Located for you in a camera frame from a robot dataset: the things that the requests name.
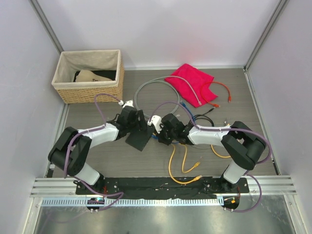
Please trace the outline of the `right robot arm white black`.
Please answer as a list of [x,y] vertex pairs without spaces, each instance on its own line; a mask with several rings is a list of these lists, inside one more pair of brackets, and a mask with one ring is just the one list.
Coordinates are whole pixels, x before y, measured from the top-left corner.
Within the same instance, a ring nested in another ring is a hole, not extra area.
[[204,127],[193,120],[187,125],[174,115],[152,116],[149,126],[155,128],[158,141],[166,145],[177,141],[184,145],[208,144],[223,147],[232,159],[222,174],[220,187],[230,193],[238,186],[239,179],[255,168],[261,155],[269,145],[267,140],[248,128],[243,122],[235,121],[228,127]]

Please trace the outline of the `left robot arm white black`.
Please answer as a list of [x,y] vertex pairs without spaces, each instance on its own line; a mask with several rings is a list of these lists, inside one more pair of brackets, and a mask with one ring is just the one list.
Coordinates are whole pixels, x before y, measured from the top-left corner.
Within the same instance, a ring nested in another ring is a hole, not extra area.
[[142,151],[153,131],[142,110],[126,106],[115,119],[98,127],[82,130],[65,128],[50,151],[48,160],[62,169],[65,176],[75,177],[86,183],[87,189],[97,195],[103,191],[105,178],[86,163],[89,150],[127,137],[127,144]]

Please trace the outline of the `black network switch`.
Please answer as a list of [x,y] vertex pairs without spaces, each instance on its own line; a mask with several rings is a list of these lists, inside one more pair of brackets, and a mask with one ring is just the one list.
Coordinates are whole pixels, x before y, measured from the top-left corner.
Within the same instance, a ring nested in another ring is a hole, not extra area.
[[153,129],[147,129],[146,131],[134,130],[130,132],[125,142],[133,148],[142,152],[149,139],[151,138],[152,134]]

